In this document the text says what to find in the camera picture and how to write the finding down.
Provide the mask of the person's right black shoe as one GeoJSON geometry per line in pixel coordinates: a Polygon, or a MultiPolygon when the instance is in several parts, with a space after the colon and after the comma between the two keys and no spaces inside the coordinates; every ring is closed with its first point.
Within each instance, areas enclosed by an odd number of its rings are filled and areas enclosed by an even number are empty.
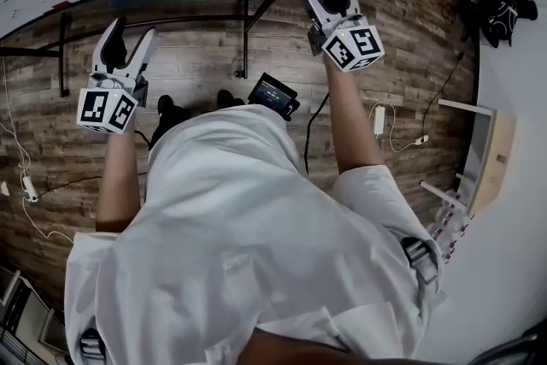
{"type": "Polygon", "coordinates": [[[216,104],[219,109],[227,109],[245,105],[245,101],[241,98],[235,97],[228,90],[220,90],[217,94],[216,104]]]}

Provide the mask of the white power adapter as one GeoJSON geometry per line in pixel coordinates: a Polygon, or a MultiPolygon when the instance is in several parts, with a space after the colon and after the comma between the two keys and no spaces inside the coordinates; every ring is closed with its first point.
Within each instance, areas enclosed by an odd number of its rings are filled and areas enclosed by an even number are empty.
{"type": "Polygon", "coordinates": [[[21,179],[23,191],[26,193],[26,200],[31,203],[38,201],[38,195],[29,176],[23,176],[21,179]]]}

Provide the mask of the row of clear water bottles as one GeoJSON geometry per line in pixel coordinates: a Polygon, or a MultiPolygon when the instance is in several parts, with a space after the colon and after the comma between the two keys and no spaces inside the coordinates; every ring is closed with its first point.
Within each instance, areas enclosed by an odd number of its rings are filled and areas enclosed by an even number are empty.
{"type": "Polygon", "coordinates": [[[464,215],[454,204],[446,200],[441,201],[434,222],[426,229],[438,244],[445,264],[453,257],[456,243],[465,235],[471,219],[472,216],[464,215]]]}

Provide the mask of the white-legged wooden table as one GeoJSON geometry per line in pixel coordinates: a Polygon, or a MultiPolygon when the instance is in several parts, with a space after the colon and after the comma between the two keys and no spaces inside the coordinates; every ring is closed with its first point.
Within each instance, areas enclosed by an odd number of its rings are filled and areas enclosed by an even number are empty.
{"type": "Polygon", "coordinates": [[[420,186],[471,217],[489,206],[499,195],[514,142],[516,119],[498,109],[439,99],[440,106],[471,112],[474,115],[467,161],[477,170],[456,175],[463,186],[457,198],[424,180],[420,186]]]}

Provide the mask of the person in white shirt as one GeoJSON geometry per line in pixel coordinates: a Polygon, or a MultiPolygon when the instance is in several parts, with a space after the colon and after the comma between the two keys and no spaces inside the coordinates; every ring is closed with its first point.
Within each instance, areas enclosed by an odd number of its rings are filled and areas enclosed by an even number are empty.
{"type": "Polygon", "coordinates": [[[150,153],[122,233],[78,233],[65,325],[76,365],[235,365],[255,329],[367,359],[415,356],[441,255],[383,165],[327,195],[285,122],[207,113],[150,153]]]}

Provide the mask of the black bag on floor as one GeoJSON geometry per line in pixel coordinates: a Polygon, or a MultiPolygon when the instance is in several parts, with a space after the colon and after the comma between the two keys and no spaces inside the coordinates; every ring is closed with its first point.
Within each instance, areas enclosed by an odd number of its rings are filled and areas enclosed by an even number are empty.
{"type": "Polygon", "coordinates": [[[512,45],[518,19],[535,21],[538,7],[533,0],[481,0],[481,29],[488,43],[497,48],[501,41],[512,45]]]}

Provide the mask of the person's left forearm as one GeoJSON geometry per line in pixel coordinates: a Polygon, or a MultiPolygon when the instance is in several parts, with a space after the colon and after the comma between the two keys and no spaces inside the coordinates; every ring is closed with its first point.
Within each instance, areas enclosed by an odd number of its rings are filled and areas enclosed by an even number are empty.
{"type": "Polygon", "coordinates": [[[96,231],[122,233],[140,211],[134,129],[109,135],[97,202],[96,231]]]}

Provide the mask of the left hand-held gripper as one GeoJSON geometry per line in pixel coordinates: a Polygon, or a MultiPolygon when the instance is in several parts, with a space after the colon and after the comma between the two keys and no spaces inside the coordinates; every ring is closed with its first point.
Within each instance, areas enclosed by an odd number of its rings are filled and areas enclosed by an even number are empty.
{"type": "Polygon", "coordinates": [[[136,108],[146,106],[149,83],[141,73],[154,49],[156,29],[142,35],[126,65],[125,26],[126,18],[121,16],[103,32],[93,51],[92,75],[79,93],[76,122],[93,132],[122,134],[136,108]],[[111,74],[124,67],[125,76],[111,74]]]}

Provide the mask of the person's right forearm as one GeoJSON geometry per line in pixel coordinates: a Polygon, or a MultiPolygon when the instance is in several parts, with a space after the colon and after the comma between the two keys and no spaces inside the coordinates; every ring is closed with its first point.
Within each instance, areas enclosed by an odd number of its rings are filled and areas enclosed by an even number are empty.
{"type": "Polygon", "coordinates": [[[352,73],[344,73],[323,56],[329,89],[332,140],[340,174],[383,165],[384,160],[352,73]]]}

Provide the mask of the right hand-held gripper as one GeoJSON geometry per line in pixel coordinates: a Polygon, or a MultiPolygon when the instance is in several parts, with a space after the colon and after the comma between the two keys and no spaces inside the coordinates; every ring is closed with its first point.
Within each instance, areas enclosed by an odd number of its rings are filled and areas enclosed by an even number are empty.
{"type": "Polygon", "coordinates": [[[309,42],[315,56],[326,55],[342,72],[366,68],[379,60],[385,50],[376,26],[359,15],[358,0],[301,0],[304,9],[319,27],[314,24],[308,32],[309,42]],[[335,27],[324,25],[345,17],[335,27]]]}

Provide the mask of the person's black shoe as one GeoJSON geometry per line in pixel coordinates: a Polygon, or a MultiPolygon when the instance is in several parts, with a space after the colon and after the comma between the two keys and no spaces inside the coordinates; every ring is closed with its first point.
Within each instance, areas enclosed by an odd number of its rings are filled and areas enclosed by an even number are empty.
{"type": "Polygon", "coordinates": [[[191,118],[189,109],[176,105],[169,95],[162,95],[157,103],[160,125],[176,126],[191,118]]]}
{"type": "Polygon", "coordinates": [[[245,105],[245,101],[241,98],[235,97],[228,90],[220,90],[217,94],[216,104],[219,109],[227,109],[245,105]]]}

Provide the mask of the black waist recorder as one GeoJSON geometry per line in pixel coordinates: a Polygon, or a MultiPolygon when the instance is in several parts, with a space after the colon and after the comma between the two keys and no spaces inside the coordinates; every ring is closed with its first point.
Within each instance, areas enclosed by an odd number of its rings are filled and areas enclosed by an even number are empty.
{"type": "Polygon", "coordinates": [[[273,76],[263,73],[248,96],[249,104],[263,105],[285,121],[291,121],[291,115],[299,108],[297,92],[273,76]]]}

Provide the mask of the person's left black shoe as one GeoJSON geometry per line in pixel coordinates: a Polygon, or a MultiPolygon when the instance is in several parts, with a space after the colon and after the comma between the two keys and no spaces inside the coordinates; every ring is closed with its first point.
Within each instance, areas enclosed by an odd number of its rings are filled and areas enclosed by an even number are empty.
{"type": "Polygon", "coordinates": [[[157,103],[160,125],[176,126],[191,118],[189,109],[176,105],[169,95],[162,95],[157,103]]]}

